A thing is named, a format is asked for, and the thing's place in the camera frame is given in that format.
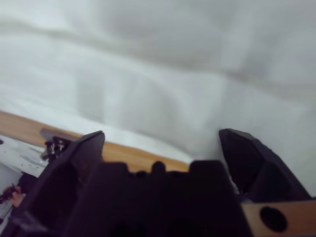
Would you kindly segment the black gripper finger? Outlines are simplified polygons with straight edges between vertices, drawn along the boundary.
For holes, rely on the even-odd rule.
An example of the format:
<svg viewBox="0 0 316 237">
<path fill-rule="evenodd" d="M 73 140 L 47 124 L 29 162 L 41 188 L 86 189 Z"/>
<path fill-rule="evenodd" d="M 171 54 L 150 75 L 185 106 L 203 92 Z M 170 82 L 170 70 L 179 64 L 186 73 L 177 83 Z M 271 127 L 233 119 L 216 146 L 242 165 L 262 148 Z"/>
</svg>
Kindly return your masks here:
<svg viewBox="0 0 316 237">
<path fill-rule="evenodd" d="M 9 237 L 61 237 L 82 189 L 102 161 L 103 131 L 71 142 L 37 179 L 7 224 Z"/>
<path fill-rule="evenodd" d="M 229 174 L 252 202 L 311 200 L 282 159 L 251 134 L 221 129 L 219 138 Z"/>
</svg>

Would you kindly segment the bystander pale hand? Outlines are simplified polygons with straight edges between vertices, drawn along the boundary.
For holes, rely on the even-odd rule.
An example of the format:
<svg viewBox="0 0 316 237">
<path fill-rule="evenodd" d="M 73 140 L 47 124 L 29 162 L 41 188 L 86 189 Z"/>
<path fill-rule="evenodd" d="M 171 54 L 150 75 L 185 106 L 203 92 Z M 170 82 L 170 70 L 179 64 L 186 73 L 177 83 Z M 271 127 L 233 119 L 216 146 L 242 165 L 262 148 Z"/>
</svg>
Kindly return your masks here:
<svg viewBox="0 0 316 237">
<path fill-rule="evenodd" d="M 22 201 L 23 201 L 25 196 L 26 196 L 25 194 L 22 194 L 22 193 L 19 193 L 19 192 L 15 191 L 12 194 L 10 202 L 12 203 L 12 205 L 14 207 L 18 208 L 20 206 L 20 204 L 22 203 Z"/>
</svg>

